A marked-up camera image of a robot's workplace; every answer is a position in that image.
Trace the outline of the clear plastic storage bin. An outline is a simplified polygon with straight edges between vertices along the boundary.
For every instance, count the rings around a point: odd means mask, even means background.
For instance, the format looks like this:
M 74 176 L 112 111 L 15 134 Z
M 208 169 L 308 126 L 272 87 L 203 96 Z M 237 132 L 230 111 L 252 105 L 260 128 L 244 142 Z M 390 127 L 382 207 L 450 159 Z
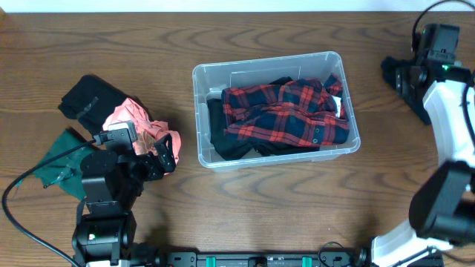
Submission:
M 221 91 L 230 87 L 264 85 L 281 77 L 294 80 L 317 78 L 325 81 L 334 73 L 342 82 L 342 104 L 349 119 L 349 137 L 344 144 L 328 145 L 313 151 L 281 156 L 261 156 L 252 150 L 238 160 L 224 160 L 211 143 L 211 128 L 207 101 L 219 99 Z M 197 129 L 197 157 L 202 166 L 214 171 L 233 171 L 239 168 L 277 165 L 304 161 L 325 161 L 356 152 L 361 146 L 350 92 L 340 55 L 334 51 L 250 59 L 236 62 L 201 64 L 192 72 L 195 121 Z

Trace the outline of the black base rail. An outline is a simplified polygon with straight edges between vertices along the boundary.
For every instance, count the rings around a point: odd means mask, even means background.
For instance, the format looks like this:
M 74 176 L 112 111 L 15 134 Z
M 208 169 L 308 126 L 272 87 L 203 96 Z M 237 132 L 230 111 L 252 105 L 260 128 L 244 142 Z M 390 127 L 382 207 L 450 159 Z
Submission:
M 131 252 L 129 266 L 144 267 L 377 267 L 367 249 L 324 245 L 319 251 L 200 252 L 158 249 L 145 243 Z

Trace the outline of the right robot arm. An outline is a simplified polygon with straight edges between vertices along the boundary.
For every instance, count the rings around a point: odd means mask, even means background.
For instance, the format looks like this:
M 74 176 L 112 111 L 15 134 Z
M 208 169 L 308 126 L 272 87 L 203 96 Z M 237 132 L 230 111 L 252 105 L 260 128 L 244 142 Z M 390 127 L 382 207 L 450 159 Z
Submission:
M 457 66 L 459 28 L 428 24 L 412 33 L 414 57 L 381 67 L 397 95 L 436 140 L 439 167 L 417 191 L 408 218 L 361 252 L 366 266 L 429 266 L 430 258 L 474 242 L 474 73 Z

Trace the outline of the dark green cloth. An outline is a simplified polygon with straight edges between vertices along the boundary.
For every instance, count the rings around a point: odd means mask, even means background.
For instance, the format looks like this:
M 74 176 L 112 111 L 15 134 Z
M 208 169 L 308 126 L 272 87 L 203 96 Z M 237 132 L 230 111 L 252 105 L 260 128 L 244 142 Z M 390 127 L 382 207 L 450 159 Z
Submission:
M 82 145 L 83 143 L 86 143 L 84 137 L 73 128 L 66 128 L 51 145 L 41 162 Z M 96 148 L 94 146 L 87 145 L 39 168 L 33 172 L 33 175 L 35 178 L 41 180 L 44 189 L 59 187 L 66 194 L 78 200 L 83 200 L 86 193 L 82 185 L 80 164 L 87 155 L 95 151 Z

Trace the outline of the black garment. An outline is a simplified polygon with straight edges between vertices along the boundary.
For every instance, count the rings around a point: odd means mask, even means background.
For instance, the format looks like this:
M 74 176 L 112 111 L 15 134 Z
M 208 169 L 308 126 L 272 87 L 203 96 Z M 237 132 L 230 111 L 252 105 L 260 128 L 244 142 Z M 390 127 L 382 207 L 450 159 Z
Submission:
M 283 85 L 293 79 L 281 77 L 271 85 Z M 257 151 L 261 156 L 280 156 L 287 154 L 299 154 L 318 151 L 318 148 L 299 148 L 277 142 L 257 142 L 236 140 L 228 138 L 223 130 L 226 126 L 221 97 L 207 101 L 209 109 L 209 121 L 211 128 L 211 143 L 214 149 L 224 160 L 238 160 L 251 150 Z

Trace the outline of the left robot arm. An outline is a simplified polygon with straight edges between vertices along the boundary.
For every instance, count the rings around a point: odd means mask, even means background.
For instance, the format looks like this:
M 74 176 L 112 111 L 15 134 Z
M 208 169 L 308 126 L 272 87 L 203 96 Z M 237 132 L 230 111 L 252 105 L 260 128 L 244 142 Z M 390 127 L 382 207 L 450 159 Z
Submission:
M 157 249 L 134 242 L 132 207 L 145 182 L 174 172 L 171 135 L 154 143 L 155 153 L 140 155 L 126 129 L 99 133 L 94 141 L 105 149 L 81 161 L 86 196 L 77 207 L 73 258 L 80 266 L 164 266 Z

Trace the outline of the black cloth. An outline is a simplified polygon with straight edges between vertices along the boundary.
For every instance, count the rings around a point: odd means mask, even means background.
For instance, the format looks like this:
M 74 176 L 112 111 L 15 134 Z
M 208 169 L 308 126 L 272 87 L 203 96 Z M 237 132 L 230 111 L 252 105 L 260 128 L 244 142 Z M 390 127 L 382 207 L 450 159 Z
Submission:
M 77 120 L 91 135 L 102 131 L 105 120 L 128 95 L 95 75 L 84 75 L 63 97 L 58 109 Z

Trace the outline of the salmon pink shirt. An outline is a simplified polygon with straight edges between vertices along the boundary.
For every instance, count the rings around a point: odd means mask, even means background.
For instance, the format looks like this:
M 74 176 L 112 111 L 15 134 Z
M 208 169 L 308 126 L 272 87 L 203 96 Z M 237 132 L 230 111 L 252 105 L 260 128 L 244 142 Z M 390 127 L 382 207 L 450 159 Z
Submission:
M 131 98 L 127 98 L 121 105 L 114 108 L 114 112 L 103 123 L 102 129 L 110 131 L 115 124 L 122 122 L 134 123 L 137 140 L 133 142 L 133 148 L 136 155 L 152 152 L 157 156 L 158 152 L 154 144 L 169 135 L 174 162 L 178 163 L 182 141 L 180 134 L 170 130 L 167 122 L 152 120 L 145 108 Z

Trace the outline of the red navy plaid shirt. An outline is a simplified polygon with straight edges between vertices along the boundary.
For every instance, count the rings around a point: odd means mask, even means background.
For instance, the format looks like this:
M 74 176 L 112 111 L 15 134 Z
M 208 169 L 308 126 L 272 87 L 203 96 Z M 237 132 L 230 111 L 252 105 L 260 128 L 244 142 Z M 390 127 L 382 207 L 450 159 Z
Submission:
M 325 82 L 307 78 L 227 88 L 221 94 L 223 132 L 230 139 L 299 148 L 343 144 L 350 134 L 343 92 L 334 73 Z

